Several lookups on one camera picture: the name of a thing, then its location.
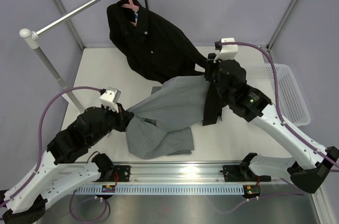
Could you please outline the grey shirt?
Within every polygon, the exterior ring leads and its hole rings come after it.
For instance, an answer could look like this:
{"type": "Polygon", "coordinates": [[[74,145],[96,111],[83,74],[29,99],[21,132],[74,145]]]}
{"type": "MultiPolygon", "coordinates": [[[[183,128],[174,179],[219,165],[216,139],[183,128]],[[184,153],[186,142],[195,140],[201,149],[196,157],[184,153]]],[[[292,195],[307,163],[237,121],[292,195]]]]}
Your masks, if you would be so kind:
{"type": "Polygon", "coordinates": [[[141,159],[190,155],[191,126],[202,122],[209,82],[203,76],[181,76],[127,109],[132,114],[126,139],[129,152],[141,159]]]}

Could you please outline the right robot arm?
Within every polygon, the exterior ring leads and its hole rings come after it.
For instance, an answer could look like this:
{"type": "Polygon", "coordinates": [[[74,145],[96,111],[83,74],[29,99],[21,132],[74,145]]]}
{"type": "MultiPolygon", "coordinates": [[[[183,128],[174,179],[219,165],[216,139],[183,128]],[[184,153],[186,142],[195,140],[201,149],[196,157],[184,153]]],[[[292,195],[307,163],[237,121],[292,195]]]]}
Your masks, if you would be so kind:
{"type": "Polygon", "coordinates": [[[229,107],[246,122],[270,135],[291,156],[265,157],[249,153],[233,175],[246,181],[270,176],[291,181],[300,190],[314,194],[338,160],[338,149],[325,147],[284,118],[259,89],[247,84],[246,70],[235,60],[219,60],[208,54],[205,79],[215,95],[217,108],[229,107]]]}

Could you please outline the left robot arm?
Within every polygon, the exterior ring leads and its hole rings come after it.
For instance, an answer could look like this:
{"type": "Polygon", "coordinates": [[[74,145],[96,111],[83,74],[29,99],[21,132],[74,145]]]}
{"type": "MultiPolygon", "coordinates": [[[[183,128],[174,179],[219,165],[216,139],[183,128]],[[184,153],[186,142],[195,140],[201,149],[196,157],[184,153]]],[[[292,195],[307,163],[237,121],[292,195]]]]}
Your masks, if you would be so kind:
{"type": "Polygon", "coordinates": [[[133,114],[118,106],[89,107],[65,130],[56,134],[38,161],[38,168],[10,190],[1,191],[1,206],[7,210],[5,223],[35,223],[51,206],[70,192],[90,182],[117,182],[127,178],[106,154],[97,154],[89,163],[56,181],[55,177],[88,153],[113,130],[124,132],[133,114]]]}

